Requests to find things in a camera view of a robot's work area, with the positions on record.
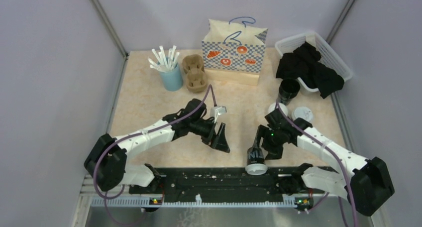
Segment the stack of black cups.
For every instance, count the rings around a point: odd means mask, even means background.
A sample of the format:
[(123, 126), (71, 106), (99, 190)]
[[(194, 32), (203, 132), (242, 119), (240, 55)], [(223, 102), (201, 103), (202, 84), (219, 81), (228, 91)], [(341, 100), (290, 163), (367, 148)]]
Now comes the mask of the stack of black cups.
[(284, 79), (279, 86), (277, 102), (288, 105), (300, 91), (300, 84), (294, 79)]

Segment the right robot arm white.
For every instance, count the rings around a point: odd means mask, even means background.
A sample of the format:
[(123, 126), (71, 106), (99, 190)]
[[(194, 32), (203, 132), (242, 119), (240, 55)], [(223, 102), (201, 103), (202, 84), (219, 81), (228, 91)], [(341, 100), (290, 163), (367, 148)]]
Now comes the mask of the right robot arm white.
[(394, 186), (386, 163), (379, 157), (368, 159), (355, 154), (320, 133), (313, 125), (297, 118), (291, 120), (279, 109), (265, 116), (268, 124), (257, 128), (253, 149), (267, 151), (263, 160), (278, 160), (285, 143), (307, 151), (332, 168), (321, 169), (303, 163), (284, 185), (286, 194), (319, 189), (349, 201), (354, 209), (372, 216), (392, 195)]

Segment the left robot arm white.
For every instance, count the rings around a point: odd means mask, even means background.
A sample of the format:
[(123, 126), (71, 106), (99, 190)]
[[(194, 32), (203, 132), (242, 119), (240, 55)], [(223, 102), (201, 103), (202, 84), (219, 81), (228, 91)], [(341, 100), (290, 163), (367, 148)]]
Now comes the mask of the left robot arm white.
[(225, 137), (225, 123), (216, 129), (217, 118), (225, 114), (225, 106), (207, 109), (205, 103), (192, 99), (185, 108), (168, 114), (153, 125), (128, 135), (100, 136), (84, 161), (84, 168), (96, 179), (97, 188), (107, 192), (119, 185), (141, 187), (153, 194), (160, 186), (160, 175), (150, 165), (129, 166), (128, 160), (163, 143), (193, 133), (214, 150), (230, 153)]

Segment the checkered paper takeout bag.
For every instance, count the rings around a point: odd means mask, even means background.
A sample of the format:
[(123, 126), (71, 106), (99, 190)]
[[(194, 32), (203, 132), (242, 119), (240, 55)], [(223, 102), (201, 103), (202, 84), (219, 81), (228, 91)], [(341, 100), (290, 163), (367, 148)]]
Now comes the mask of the checkered paper takeout bag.
[(209, 19), (202, 40), (206, 74), (216, 81), (256, 86), (263, 66), (268, 28), (256, 19), (240, 16), (229, 21)]

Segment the stack of white lids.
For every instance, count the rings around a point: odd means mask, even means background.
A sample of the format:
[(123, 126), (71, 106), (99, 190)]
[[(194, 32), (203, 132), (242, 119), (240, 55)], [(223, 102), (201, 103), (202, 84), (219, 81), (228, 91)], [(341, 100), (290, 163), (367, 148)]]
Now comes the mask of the stack of white lids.
[(274, 110), (277, 110), (278, 107), (280, 108), (280, 110), (282, 111), (282, 113), (285, 116), (288, 116), (289, 115), (289, 110), (288, 110), (288, 108), (283, 103), (272, 103), (272, 104), (270, 104), (270, 106), (267, 109), (267, 114), (270, 114)]

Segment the blue straw holder cup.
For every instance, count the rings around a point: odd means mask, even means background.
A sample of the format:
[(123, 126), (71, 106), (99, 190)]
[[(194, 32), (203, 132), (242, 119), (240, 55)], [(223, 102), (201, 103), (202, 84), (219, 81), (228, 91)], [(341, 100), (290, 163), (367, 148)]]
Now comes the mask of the blue straw holder cup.
[(184, 84), (179, 64), (177, 64), (176, 67), (172, 71), (159, 72), (159, 74), (163, 82), (164, 88), (168, 91), (171, 91), (171, 92), (177, 91)]

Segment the cardboard cup carrier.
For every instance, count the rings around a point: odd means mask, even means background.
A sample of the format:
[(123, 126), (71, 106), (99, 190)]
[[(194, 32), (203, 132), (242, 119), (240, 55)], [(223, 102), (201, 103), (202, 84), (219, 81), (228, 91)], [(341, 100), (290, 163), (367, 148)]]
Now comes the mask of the cardboard cup carrier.
[(186, 77), (186, 87), (192, 93), (203, 92), (208, 85), (208, 78), (204, 69), (201, 55), (188, 55), (182, 60), (182, 67)]

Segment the black cloth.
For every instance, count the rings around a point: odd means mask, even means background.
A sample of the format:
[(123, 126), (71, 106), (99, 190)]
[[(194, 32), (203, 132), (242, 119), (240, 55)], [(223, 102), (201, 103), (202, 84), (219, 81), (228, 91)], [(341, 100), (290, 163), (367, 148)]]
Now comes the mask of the black cloth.
[(332, 68), (320, 62), (321, 53), (305, 42), (293, 52), (283, 54), (276, 78), (301, 78), (309, 88), (317, 88), (322, 98), (343, 88), (345, 80)]

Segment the white wrapped straws bundle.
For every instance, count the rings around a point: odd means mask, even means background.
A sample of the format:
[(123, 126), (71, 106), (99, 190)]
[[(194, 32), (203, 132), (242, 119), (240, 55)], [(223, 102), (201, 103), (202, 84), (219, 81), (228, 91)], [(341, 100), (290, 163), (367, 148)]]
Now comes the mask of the white wrapped straws bundle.
[(148, 58), (149, 67), (162, 73), (169, 73), (175, 70), (179, 64), (180, 52), (177, 51), (177, 46), (173, 45), (166, 53), (163, 46), (159, 46), (159, 51), (151, 49), (156, 61)]

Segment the white plastic basket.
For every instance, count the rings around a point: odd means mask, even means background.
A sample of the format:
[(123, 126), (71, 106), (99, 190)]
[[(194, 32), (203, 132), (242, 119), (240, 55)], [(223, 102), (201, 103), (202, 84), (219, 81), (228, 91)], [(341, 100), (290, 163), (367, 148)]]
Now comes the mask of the white plastic basket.
[(296, 79), (303, 94), (319, 93), (325, 99), (341, 90), (353, 76), (346, 63), (317, 33), (308, 32), (277, 41), (281, 55), (276, 78)]

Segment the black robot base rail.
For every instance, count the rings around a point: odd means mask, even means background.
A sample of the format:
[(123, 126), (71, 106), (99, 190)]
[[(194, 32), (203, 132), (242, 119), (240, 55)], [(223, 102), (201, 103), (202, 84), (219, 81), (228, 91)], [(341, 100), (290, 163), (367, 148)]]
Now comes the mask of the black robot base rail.
[(295, 167), (270, 167), (250, 175), (244, 168), (158, 168), (151, 187), (129, 185), (131, 195), (149, 197), (148, 208), (176, 207), (287, 207), (304, 210), (314, 195), (324, 191), (299, 184)]

